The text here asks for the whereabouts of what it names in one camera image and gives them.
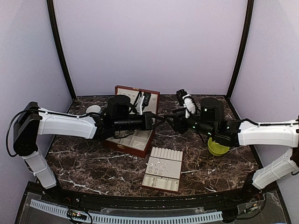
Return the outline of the brown leather jewelry box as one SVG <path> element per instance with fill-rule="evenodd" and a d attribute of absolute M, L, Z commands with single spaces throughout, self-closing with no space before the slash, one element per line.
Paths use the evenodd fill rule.
<path fill-rule="evenodd" d="M 148 106 L 142 109 L 144 93 L 150 93 Z M 131 103 L 136 106 L 137 111 L 158 113 L 160 93 L 157 91 L 137 89 L 132 87 L 120 86 L 115 87 L 115 95 L 126 95 L 130 97 Z M 144 158 L 153 140 L 154 130 L 135 130 L 135 131 L 118 131 L 115 132 L 115 138 L 111 137 L 102 142 L 104 147 L 125 152 L 131 155 Z"/>

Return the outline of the beige jewelry tray insert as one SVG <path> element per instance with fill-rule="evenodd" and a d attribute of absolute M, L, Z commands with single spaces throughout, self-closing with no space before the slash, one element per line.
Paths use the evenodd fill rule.
<path fill-rule="evenodd" d="M 178 192 L 183 151 L 153 147 L 142 181 L 144 188 Z"/>

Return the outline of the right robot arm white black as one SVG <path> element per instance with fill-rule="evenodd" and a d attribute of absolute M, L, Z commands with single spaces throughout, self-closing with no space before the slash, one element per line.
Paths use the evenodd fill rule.
<path fill-rule="evenodd" d="M 205 135 L 214 142 L 226 147 L 248 145 L 287 146 L 288 150 L 266 167 L 247 175 L 238 198 L 249 202 L 256 192 L 287 174 L 299 172 L 299 121 L 290 120 L 278 123 L 256 123 L 250 119 L 225 120 L 224 105 L 215 98 L 204 98 L 200 108 L 191 97 L 179 99 L 183 109 L 165 116 L 175 132 L 180 134 L 192 130 Z"/>

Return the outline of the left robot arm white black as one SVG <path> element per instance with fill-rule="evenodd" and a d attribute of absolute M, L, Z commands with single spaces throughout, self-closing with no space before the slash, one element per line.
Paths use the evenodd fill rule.
<path fill-rule="evenodd" d="M 66 193 L 57 186 L 57 178 L 37 146 L 37 136 L 50 134 L 106 140 L 117 131 L 154 130 L 164 123 L 164 118 L 143 111 L 148 103 L 147 97 L 134 105 L 128 96 L 116 95 L 109 98 L 104 110 L 74 115 L 49 111 L 39 107 L 37 102 L 30 102 L 9 124 L 14 130 L 13 149 L 29 165 L 44 189 L 48 189 L 48 197 L 55 203 L 63 203 Z"/>

